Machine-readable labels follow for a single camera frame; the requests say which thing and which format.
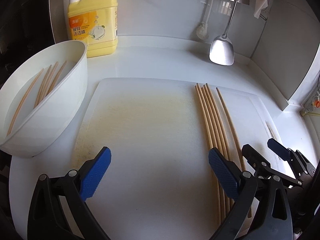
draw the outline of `bottle label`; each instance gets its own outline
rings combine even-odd
[[[105,8],[69,18],[73,40],[87,45],[114,41],[118,36],[117,8]]]

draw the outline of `bundle of chopsticks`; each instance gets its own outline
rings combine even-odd
[[[209,150],[216,147],[221,152],[221,154],[225,157],[226,160],[232,161],[232,155],[230,152],[226,130],[224,128],[217,103],[210,90],[210,87],[208,86],[208,84],[205,84],[203,85],[203,87],[200,87],[199,84],[197,83],[195,88],[199,97],[199,102],[200,102],[200,106],[201,106],[203,117],[204,117],[204,125],[207,133]],[[241,170],[245,171],[242,151],[241,151],[238,136],[236,134],[235,127],[233,125],[229,111],[227,109],[227,106],[222,98],[222,95],[219,89],[216,88],[216,90],[218,92],[221,104],[223,106],[225,115],[227,117],[233,139],[235,141],[238,157],[240,160]],[[232,207],[234,202],[232,199],[227,197],[227,195],[223,191],[222,186],[219,183],[216,183],[214,187],[216,187],[216,190],[217,190],[217,200],[218,200],[217,208],[218,208],[218,213],[220,214],[218,216],[218,224],[220,225],[221,222],[225,219],[226,215],[229,213],[230,208]],[[251,217],[251,216],[252,214],[250,209],[248,217]]]
[[[56,85],[57,83],[57,80],[58,78],[60,77],[60,74],[64,68],[64,66],[66,65],[66,61],[63,63],[63,65],[61,66],[61,68],[58,70],[58,72],[56,73],[55,77],[52,79],[53,77],[53,74],[55,73],[55,70],[57,69],[57,66],[58,66],[58,62],[56,62],[54,64],[54,66],[52,67],[52,65],[50,65],[47,69],[47,72],[45,73],[44,75],[44,78],[42,80],[42,83],[40,85],[40,88],[39,88],[39,91],[38,91],[38,95],[37,95],[37,98],[36,98],[36,101],[35,101],[35,105],[33,107],[36,108],[37,105],[39,105],[39,103],[41,103],[41,101],[53,90],[54,86]],[[44,71],[44,68],[41,69],[37,76],[35,77],[35,79],[33,80],[33,82],[30,84],[30,86],[28,87],[27,91],[25,92],[25,94],[23,95],[18,107],[17,107],[17,110],[15,111],[13,117],[12,117],[12,120],[11,120],[11,123],[10,123],[10,126],[9,126],[9,129],[8,129],[8,132],[7,132],[7,136],[11,133],[12,131],[12,127],[14,125],[14,122],[16,121],[16,118],[18,116],[18,113],[20,111],[20,108],[22,107],[23,105],[23,102],[25,101],[26,97],[28,96],[30,90],[32,89],[33,85],[36,83],[36,81],[38,80],[38,78],[41,76],[42,72]]]

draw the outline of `blue textured pad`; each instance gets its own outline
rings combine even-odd
[[[276,155],[278,155],[281,159],[284,161],[289,161],[291,160],[290,157],[290,151],[285,148],[282,144],[278,143],[274,139],[269,139],[268,140],[268,148],[273,151]]]
[[[227,196],[237,201],[239,198],[238,182],[225,162],[221,159],[223,156],[220,157],[219,154],[221,155],[221,153],[218,153],[214,148],[211,149],[208,155],[209,164]]]
[[[111,151],[109,148],[106,148],[86,176],[81,180],[80,197],[83,201],[93,196],[110,163]]]

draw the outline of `spatula head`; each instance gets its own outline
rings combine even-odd
[[[232,65],[235,54],[231,41],[227,37],[216,37],[211,43],[209,58],[212,62],[220,65]]]

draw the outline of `metal spatula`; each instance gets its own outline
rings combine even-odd
[[[229,29],[233,14],[235,12],[236,4],[238,0],[235,0],[231,14],[227,23],[227,27],[221,36],[216,37],[211,43],[209,58],[212,62],[230,66],[235,60],[233,46],[231,41],[227,38],[227,31]]]

